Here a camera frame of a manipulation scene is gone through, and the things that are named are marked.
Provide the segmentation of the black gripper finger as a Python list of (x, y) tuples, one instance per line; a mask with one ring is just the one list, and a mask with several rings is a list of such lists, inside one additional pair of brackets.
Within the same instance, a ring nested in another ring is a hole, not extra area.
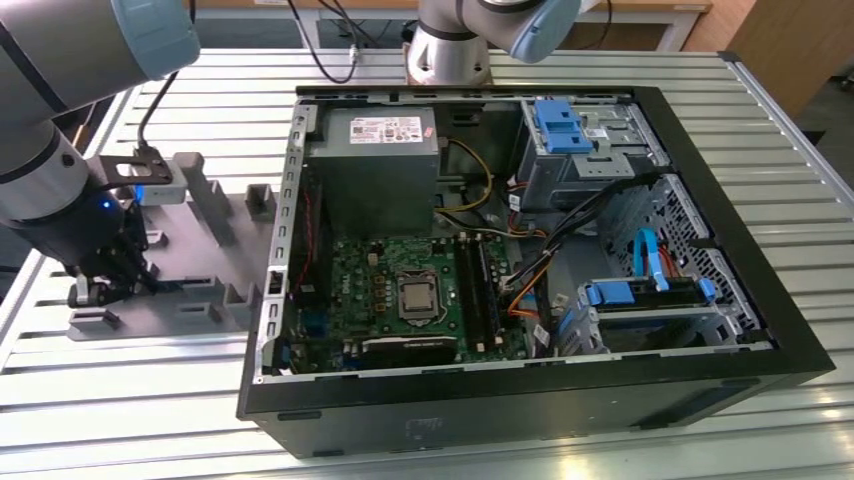
[(125, 234), (128, 237), (129, 247), (128, 255), (130, 257), (132, 269), (134, 271), (134, 279), (141, 288), (149, 293), (156, 294), (158, 291), (157, 280), (150, 273), (149, 264), (144, 257), (148, 250), (148, 237), (145, 231), (144, 217), (140, 205), (136, 201), (128, 201), (125, 205)]
[(68, 306), (101, 307), (133, 295), (144, 273), (144, 257), (134, 250), (101, 248), (86, 254), (76, 265), (66, 265), (65, 273), (74, 278)]

